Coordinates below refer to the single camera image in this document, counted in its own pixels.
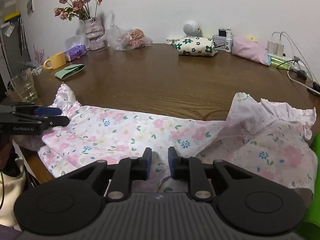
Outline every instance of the yellow mug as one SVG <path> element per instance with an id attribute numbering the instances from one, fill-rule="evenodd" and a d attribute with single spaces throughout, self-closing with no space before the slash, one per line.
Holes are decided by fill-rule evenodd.
<path id="1" fill-rule="evenodd" d="M 53 55 L 49 59 L 47 59 L 43 64 L 43 68 L 46 70 L 57 69 L 57 68 L 64 66 L 66 63 L 67 62 L 66 62 L 66 59 L 64 57 L 63 52 L 60 52 L 60 53 L 57 53 L 56 55 Z"/>

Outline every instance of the clear glass cup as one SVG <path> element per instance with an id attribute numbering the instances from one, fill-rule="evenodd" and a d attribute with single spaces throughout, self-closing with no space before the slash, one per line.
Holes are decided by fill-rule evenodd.
<path id="1" fill-rule="evenodd" d="M 22 102 L 32 102 L 38 98 L 30 68 L 23 70 L 10 81 Z"/>

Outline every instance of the floral fabric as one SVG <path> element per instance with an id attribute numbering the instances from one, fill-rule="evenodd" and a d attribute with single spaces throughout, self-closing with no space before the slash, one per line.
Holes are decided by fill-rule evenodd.
<path id="1" fill-rule="evenodd" d="M 209 56 L 213 57 L 218 51 L 214 48 L 211 38 L 184 37 L 177 41 L 175 48 L 179 54 L 185 56 Z"/>
<path id="2" fill-rule="evenodd" d="M 295 189 L 305 202 L 313 198 L 317 157 L 306 140 L 312 136 L 315 109 L 300 110 L 287 103 L 237 93 L 226 121 L 195 121 L 95 106 L 81 106 L 63 84 L 52 106 L 70 118 L 67 127 L 47 130 L 38 154 L 59 177 L 98 159 L 109 164 L 153 150 L 148 181 L 133 190 L 174 192 L 187 184 L 170 178 L 168 147 L 204 163 L 223 159 L 267 179 Z"/>

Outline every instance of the green wallet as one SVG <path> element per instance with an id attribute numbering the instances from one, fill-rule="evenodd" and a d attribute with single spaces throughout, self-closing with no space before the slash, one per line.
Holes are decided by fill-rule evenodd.
<path id="1" fill-rule="evenodd" d="M 60 78 L 61 80 L 65 80 L 66 78 L 71 77 L 74 74 L 77 74 L 78 72 L 80 72 L 83 69 L 84 69 L 83 64 L 73 64 L 73 65 L 67 66 L 64 69 L 58 71 L 57 73 L 55 73 L 55 76 L 57 78 Z"/>

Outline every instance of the flower vase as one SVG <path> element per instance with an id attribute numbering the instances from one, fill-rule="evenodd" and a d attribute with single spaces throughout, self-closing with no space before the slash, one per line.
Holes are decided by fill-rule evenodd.
<path id="1" fill-rule="evenodd" d="M 90 41 L 90 50 L 102 49 L 104 44 L 104 30 L 98 17 L 84 20 L 85 35 Z"/>

